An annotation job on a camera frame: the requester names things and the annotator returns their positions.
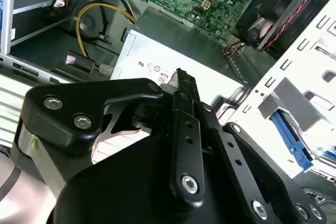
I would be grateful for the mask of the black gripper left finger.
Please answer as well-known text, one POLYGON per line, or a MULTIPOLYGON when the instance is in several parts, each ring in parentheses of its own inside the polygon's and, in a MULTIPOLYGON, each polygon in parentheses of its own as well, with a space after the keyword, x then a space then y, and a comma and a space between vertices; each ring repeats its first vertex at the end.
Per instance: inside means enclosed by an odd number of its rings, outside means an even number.
POLYGON ((25 96, 16 141, 60 195, 80 172, 154 136, 174 109, 193 112, 187 76, 177 69, 172 92, 146 78, 35 87, 25 96))

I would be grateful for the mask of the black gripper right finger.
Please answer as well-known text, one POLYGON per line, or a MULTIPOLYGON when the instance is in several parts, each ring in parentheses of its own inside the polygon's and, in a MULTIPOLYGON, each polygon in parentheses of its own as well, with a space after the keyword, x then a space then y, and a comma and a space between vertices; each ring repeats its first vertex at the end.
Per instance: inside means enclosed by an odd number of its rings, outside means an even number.
POLYGON ((311 199, 236 123, 221 126, 186 77, 210 154, 204 155, 206 207, 218 223, 326 223, 311 199))

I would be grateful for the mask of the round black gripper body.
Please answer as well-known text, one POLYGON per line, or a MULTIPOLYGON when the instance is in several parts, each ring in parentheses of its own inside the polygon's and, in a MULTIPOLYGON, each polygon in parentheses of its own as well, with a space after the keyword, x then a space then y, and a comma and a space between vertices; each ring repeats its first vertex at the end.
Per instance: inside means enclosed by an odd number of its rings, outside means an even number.
POLYGON ((76 175, 54 223, 251 223, 251 172, 214 112, 174 109, 169 123, 76 175))

